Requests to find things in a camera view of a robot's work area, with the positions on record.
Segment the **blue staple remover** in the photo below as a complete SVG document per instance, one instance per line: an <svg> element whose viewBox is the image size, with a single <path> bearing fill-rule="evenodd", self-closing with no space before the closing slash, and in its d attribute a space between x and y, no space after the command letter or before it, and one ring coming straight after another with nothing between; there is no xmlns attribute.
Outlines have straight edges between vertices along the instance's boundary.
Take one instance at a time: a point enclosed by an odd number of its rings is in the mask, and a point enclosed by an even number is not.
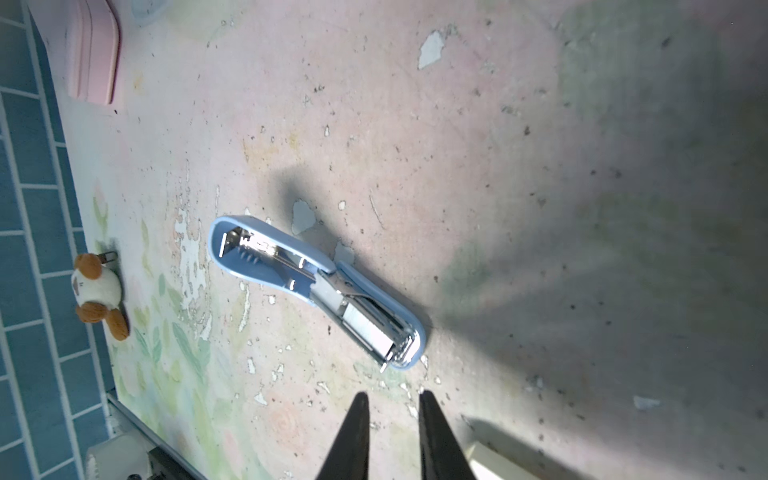
<svg viewBox="0 0 768 480"><path fill-rule="evenodd" d="M216 218L211 259L224 271L321 309L382 371L408 370L426 346L418 317L354 266L247 215Z"/></svg>

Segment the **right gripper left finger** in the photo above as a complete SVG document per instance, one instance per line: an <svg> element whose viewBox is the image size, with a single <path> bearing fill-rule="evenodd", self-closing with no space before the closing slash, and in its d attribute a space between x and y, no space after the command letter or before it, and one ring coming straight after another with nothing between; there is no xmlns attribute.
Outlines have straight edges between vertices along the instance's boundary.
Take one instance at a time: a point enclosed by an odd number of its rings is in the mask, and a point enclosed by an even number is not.
<svg viewBox="0 0 768 480"><path fill-rule="evenodd" d="M358 392L316 479L366 480L369 453L369 398L365 392Z"/></svg>

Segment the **staple box tray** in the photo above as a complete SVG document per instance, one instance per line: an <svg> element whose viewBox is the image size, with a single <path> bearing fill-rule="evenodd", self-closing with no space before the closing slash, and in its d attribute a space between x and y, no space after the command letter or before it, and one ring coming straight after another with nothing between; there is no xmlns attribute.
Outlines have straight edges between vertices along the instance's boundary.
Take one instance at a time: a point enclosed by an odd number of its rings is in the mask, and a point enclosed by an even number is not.
<svg viewBox="0 0 768 480"><path fill-rule="evenodd" d="M538 480L535 475L479 442L472 443L464 455L476 480Z"/></svg>

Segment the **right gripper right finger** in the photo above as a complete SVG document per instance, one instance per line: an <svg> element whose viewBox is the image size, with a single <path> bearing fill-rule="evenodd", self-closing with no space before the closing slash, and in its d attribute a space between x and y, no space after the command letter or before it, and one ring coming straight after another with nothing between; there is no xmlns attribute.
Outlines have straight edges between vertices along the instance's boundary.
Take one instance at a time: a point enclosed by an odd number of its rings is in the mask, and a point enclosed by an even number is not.
<svg viewBox="0 0 768 480"><path fill-rule="evenodd" d="M468 462L435 395L419 395L421 478L424 480L475 480Z"/></svg>

